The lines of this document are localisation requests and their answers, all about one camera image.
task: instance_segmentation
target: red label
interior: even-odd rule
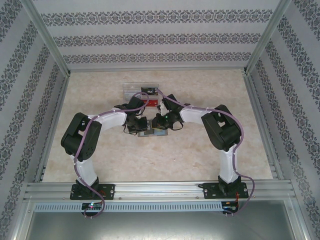
[[[156,107],[156,106],[158,106],[158,100],[157,100],[157,99],[150,99],[149,102],[148,102],[148,104],[147,104],[147,107]]]

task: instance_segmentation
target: robotic arm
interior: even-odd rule
[[[96,118],[90,125],[86,138],[83,143],[83,147],[76,160],[76,169],[79,173],[79,177],[76,180],[77,191],[80,195],[94,198],[94,193],[83,185],[83,181],[91,186],[96,191],[99,189],[99,179],[95,173],[92,155],[96,150],[99,135],[115,126],[128,127],[129,133],[138,133],[147,130],[147,118],[139,118],[137,114],[141,111],[131,111],[126,113],[124,111],[117,112],[116,110],[133,110],[140,108],[144,105],[144,102],[139,98],[133,96],[128,104],[122,104],[114,106],[112,113],[105,114]],[[85,115],[81,112],[77,113],[66,132],[64,133],[61,146],[65,149],[65,152],[70,155],[71,159],[74,159],[77,150],[80,146],[80,142],[83,136],[79,132],[83,132],[89,121],[95,115]]]
[[[176,98],[172,94],[168,97],[176,101]],[[100,133],[115,126],[127,126],[129,133],[146,131],[147,118],[139,118],[139,111],[130,113],[115,112],[115,110],[133,110],[143,105],[144,102],[142,100],[137,97],[132,97],[128,104],[115,106],[112,109],[114,112],[98,116],[98,118],[91,123],[83,147],[77,158],[76,169],[80,178],[96,191],[99,189],[99,179],[94,171],[91,156],[96,149]],[[228,193],[234,192],[241,183],[241,177],[236,174],[233,168],[233,150],[236,144],[239,143],[241,137],[241,131],[235,121],[224,114],[209,110],[183,107],[166,98],[162,99],[159,109],[161,113],[157,113],[156,117],[152,120],[153,128],[175,130],[173,126],[176,122],[179,122],[182,127],[183,123],[189,122],[204,125],[211,143],[220,150],[218,188],[223,196],[226,197]],[[220,105],[215,109],[231,114],[225,105]],[[79,132],[83,132],[86,129],[88,122],[93,117],[94,115],[87,116],[83,113],[77,113],[66,130],[61,140],[61,145],[72,159],[76,155],[82,140],[82,135]],[[237,167],[237,156],[235,156],[234,161]],[[81,195],[87,195],[91,197],[91,199],[94,199],[95,194],[86,188],[79,178],[76,180],[76,185]]]
[[[177,101],[172,94],[168,98]],[[241,182],[241,177],[236,174],[233,168],[233,150],[240,141],[241,130],[235,121],[224,114],[210,110],[182,107],[166,98],[162,99],[159,109],[161,113],[157,113],[153,119],[153,128],[173,130],[173,125],[176,122],[179,122],[182,127],[183,123],[204,125],[212,145],[219,150],[219,189],[225,196],[236,189]],[[219,105],[215,109],[231,114],[225,105]],[[234,164],[237,168],[237,152]]]

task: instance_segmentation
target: patterned wallpaper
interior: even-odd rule
[[[33,182],[65,76],[19,0],[0,0],[0,240]]]
[[[35,0],[71,70],[245,67],[279,0]]]
[[[292,1],[251,73],[312,239],[320,239],[319,19],[319,1]]]

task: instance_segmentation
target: beige floor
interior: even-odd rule
[[[238,170],[254,179],[272,179],[266,153],[240,70],[127,71],[72,73],[55,132],[44,182],[74,182],[72,160],[60,140],[73,116],[98,114],[123,104],[122,83],[155,82],[165,94],[199,107],[226,105],[243,124]],[[146,109],[152,118],[155,108]],[[104,132],[93,155],[103,182],[217,180],[220,160],[205,131],[186,123],[168,136],[137,137],[117,126]]]

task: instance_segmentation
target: transparent plastic box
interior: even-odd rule
[[[152,89],[158,88],[159,84],[155,82],[125,82],[122,84],[123,100],[129,102],[131,97],[138,92],[146,92],[149,95],[148,107],[156,107],[159,105],[159,96],[157,92],[153,92]],[[147,97],[137,96],[143,101],[147,100]]]

